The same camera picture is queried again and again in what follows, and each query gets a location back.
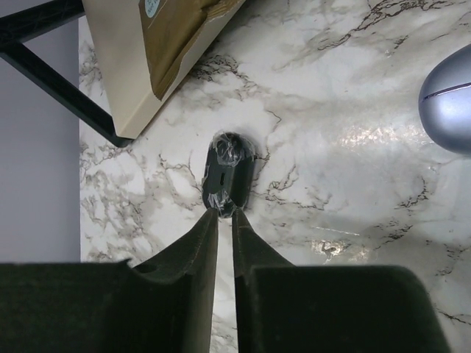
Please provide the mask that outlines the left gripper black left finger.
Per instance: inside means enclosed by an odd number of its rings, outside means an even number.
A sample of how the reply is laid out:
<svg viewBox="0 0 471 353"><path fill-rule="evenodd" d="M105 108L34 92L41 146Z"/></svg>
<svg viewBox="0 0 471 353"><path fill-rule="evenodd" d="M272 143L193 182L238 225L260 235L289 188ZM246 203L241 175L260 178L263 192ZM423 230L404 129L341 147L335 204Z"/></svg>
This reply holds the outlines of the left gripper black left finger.
<svg viewBox="0 0 471 353"><path fill-rule="evenodd" d="M1 265L3 352L208 352L218 216L137 266Z"/></svg>

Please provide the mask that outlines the purple earbud charging case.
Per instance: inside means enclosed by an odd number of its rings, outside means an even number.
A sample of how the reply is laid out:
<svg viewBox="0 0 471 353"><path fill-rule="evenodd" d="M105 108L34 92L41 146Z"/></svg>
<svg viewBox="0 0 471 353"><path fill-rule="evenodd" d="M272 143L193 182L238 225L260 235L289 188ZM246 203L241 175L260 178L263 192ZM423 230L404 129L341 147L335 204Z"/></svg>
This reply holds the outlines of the purple earbud charging case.
<svg viewBox="0 0 471 353"><path fill-rule="evenodd" d="M429 73L419 92L418 109L434 143L457 154L470 154L470 46Z"/></svg>

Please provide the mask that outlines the black earbud charging case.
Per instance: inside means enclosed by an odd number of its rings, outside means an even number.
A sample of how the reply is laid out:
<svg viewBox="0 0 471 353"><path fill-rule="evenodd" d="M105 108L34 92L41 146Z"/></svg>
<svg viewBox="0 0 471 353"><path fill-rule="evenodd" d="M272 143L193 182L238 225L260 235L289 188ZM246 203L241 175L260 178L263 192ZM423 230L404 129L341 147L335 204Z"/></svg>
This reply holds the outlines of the black earbud charging case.
<svg viewBox="0 0 471 353"><path fill-rule="evenodd" d="M255 170L255 147L243 135L223 132L211 141L202 179L202 200L219 217L246 206Z"/></svg>

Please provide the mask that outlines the brown blue snack bag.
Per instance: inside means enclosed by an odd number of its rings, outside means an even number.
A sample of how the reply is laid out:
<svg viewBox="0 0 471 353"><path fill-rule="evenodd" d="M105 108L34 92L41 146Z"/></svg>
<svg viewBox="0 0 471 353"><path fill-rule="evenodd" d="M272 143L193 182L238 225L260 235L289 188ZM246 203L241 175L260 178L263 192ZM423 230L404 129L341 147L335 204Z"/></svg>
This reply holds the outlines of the brown blue snack bag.
<svg viewBox="0 0 471 353"><path fill-rule="evenodd" d="M162 100L181 62L211 21L229 18L242 1L169 0L138 3L154 95Z"/></svg>

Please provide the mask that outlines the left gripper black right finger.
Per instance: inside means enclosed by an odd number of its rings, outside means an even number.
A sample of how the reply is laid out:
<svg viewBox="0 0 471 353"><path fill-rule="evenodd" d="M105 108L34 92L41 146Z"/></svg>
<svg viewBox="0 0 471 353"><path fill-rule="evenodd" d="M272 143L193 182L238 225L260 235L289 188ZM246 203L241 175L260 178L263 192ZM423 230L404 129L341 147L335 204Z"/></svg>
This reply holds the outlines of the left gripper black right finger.
<svg viewBox="0 0 471 353"><path fill-rule="evenodd" d="M240 352L448 352L417 276L395 265L296 266L232 217Z"/></svg>

